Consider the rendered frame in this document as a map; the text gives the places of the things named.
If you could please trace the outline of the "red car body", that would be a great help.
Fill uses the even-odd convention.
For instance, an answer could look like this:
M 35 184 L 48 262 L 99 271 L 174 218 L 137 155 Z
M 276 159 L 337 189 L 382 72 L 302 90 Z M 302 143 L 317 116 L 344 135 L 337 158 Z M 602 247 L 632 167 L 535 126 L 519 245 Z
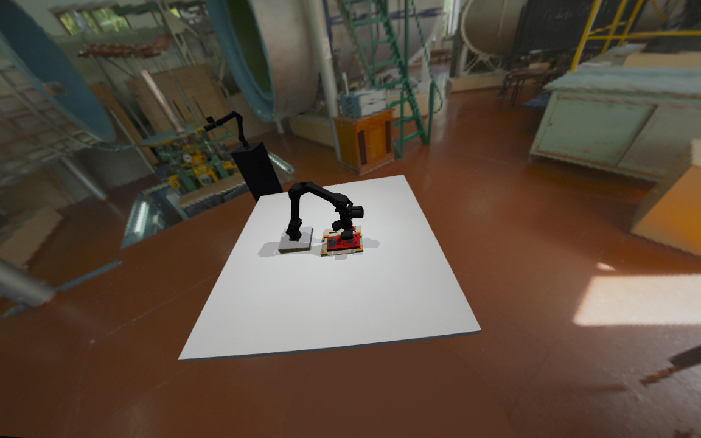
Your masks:
M 327 238 L 327 252 L 341 251 L 347 249 L 358 249 L 361 247 L 360 234 L 354 234 L 354 240 L 346 242 L 341 240 L 341 235 Z

